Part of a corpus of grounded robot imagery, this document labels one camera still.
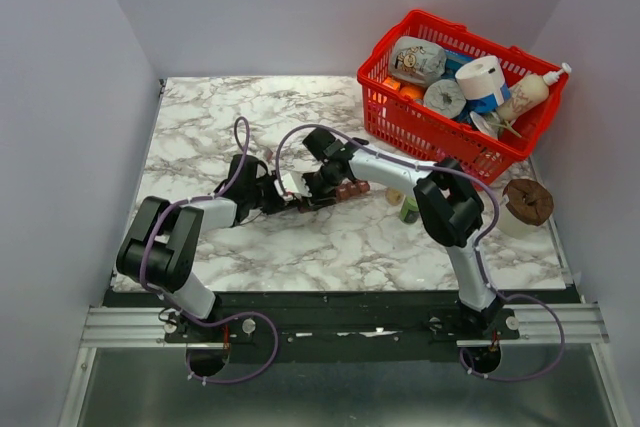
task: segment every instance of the brown lid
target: brown lid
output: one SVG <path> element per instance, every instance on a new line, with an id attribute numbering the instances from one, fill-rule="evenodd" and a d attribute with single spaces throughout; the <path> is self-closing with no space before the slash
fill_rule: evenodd
<path id="1" fill-rule="evenodd" d="M 503 195 L 509 199 L 509 212 L 525 224 L 542 225 L 553 213 L 553 196 L 535 180 L 512 180 Z"/>

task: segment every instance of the black and white robotic arm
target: black and white robotic arm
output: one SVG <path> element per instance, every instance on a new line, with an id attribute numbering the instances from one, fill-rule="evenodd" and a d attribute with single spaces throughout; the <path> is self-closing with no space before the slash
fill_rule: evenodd
<path id="1" fill-rule="evenodd" d="M 166 242 L 160 237 L 154 240 L 145 275 L 148 285 L 191 315 L 213 319 L 216 294 L 192 272 L 200 234 L 239 225 L 252 209 L 274 214 L 295 207 L 308 211 L 332 205 L 334 189 L 346 179 L 369 181 L 416 199 L 425 230 L 445 247 L 451 259 L 458 279 L 462 325 L 480 332 L 491 324 L 502 303 L 483 279 L 474 250 L 474 240 L 482 225 L 483 203 L 468 180 L 421 170 L 432 165 L 460 170 L 457 161 L 445 159 L 435 164 L 395 156 L 405 163 L 412 162 L 414 168 L 409 168 L 388 160 L 393 154 L 372 146 L 368 150 L 374 153 L 345 145 L 319 128 L 303 143 L 322 166 L 316 172 L 283 175 L 286 192 L 278 187 L 276 173 L 269 172 L 259 159 L 247 156 L 236 181 L 221 197 L 174 209 L 160 230 Z M 375 153 L 384 153 L 387 158 Z M 240 158 L 234 157 L 229 178 L 240 165 Z M 116 266 L 120 273 L 140 281 L 140 265 L 151 230 L 169 205 L 167 200 L 156 197 L 143 201 L 118 253 Z"/>

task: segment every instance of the marble tabletop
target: marble tabletop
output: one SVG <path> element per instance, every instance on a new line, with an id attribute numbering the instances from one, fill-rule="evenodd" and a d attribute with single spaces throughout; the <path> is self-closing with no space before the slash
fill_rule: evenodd
<path id="1" fill-rule="evenodd" d="M 148 195 L 169 200 L 211 193 L 238 153 L 232 126 L 251 122 L 250 151 L 275 150 L 304 123 L 322 123 L 393 148 L 362 124 L 362 90 L 352 77 L 225 77 L 168 80 L 136 206 Z M 301 132 L 283 152 L 283 168 L 317 168 Z M 527 162 L 513 165 L 492 187 L 532 178 Z M 492 215 L 486 194 L 485 223 Z M 194 272 L 215 291 L 447 290 L 457 282 L 444 249 L 398 218 L 384 187 L 314 213 L 252 213 L 243 225 L 200 236 Z M 562 289 L 562 269 L 548 226 L 524 240 L 497 229 L 484 240 L 494 282 L 502 289 Z M 116 275 L 116 291 L 141 287 Z"/>

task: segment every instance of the red plastic basket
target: red plastic basket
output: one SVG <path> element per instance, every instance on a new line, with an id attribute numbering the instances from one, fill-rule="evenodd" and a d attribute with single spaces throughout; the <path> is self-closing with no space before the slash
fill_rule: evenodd
<path id="1" fill-rule="evenodd" d="M 559 67 L 538 59 L 518 47 L 502 47 L 455 24 L 420 10 L 412 10 L 378 42 L 371 56 L 358 69 L 362 84 L 366 130 L 409 155 L 421 160 L 455 157 L 463 169 L 486 183 L 493 182 L 511 164 L 526 159 L 540 135 L 555 116 L 567 76 L 552 85 L 549 98 L 520 116 L 514 128 L 518 138 L 505 132 L 500 140 L 474 131 L 434 112 L 382 84 L 388 76 L 389 56 L 395 42 L 410 35 L 440 44 L 470 57 L 495 55 L 500 59 L 507 85 L 523 76 L 545 74 Z"/>

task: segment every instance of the gray floor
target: gray floor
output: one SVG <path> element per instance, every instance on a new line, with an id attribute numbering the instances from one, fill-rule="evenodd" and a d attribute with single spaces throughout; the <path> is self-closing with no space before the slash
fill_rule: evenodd
<path id="1" fill-rule="evenodd" d="M 511 347 L 498 372 L 532 372 L 556 349 Z M 187 381 L 183 359 L 181 349 L 99 352 L 81 425 L 615 425 L 589 346 L 568 348 L 551 375 L 519 384 L 472 378 L 457 364 L 407 362 L 276 364 L 245 384 L 202 387 Z"/>

